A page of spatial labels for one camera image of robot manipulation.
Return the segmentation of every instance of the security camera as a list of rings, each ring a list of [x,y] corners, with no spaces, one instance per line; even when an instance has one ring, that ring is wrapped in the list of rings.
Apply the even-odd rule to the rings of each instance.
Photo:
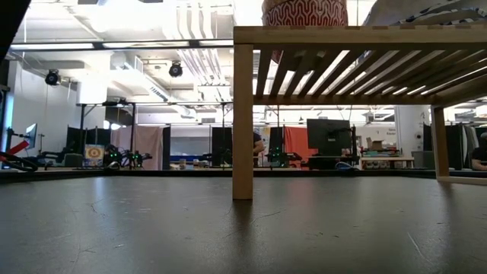
[[[49,73],[46,76],[46,84],[51,86],[59,85],[61,81],[61,77],[59,76],[59,70],[57,69],[50,69]]]
[[[183,75],[183,68],[181,68],[181,62],[174,61],[173,65],[169,68],[169,75],[173,78]]]

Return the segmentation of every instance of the gray floor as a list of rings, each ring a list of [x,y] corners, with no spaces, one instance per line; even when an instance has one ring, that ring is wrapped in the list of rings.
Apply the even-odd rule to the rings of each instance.
[[[0,186],[0,273],[486,273],[487,187],[108,177]]]

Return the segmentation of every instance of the wooden table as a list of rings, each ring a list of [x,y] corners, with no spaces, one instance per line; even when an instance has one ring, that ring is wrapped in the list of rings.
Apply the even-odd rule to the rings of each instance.
[[[360,169],[364,170],[364,164],[367,161],[388,161],[390,163],[391,169],[393,169],[394,162],[401,161],[406,162],[406,166],[409,168],[414,167],[413,157],[361,157],[360,158]]]

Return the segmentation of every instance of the computer monitor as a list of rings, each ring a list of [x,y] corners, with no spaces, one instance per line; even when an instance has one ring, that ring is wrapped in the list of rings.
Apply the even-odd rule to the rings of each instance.
[[[32,149],[36,147],[36,136],[37,136],[37,124],[33,124],[32,126],[29,126],[26,131],[26,141],[29,143],[29,146],[26,147],[25,149]]]
[[[308,148],[317,148],[325,156],[341,156],[343,148],[352,147],[350,121],[332,119],[307,120]]]

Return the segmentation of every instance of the person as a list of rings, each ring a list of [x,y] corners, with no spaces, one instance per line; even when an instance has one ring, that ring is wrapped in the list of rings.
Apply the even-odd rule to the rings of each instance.
[[[253,133],[253,156],[259,156],[259,153],[264,151],[266,147],[264,146],[264,142],[258,133]],[[259,159],[253,159],[253,166],[256,167],[259,165]]]
[[[487,171],[487,165],[482,164],[482,162],[487,161],[487,132],[484,132],[480,136],[484,142],[478,148],[475,148],[472,152],[472,169],[479,171]]]

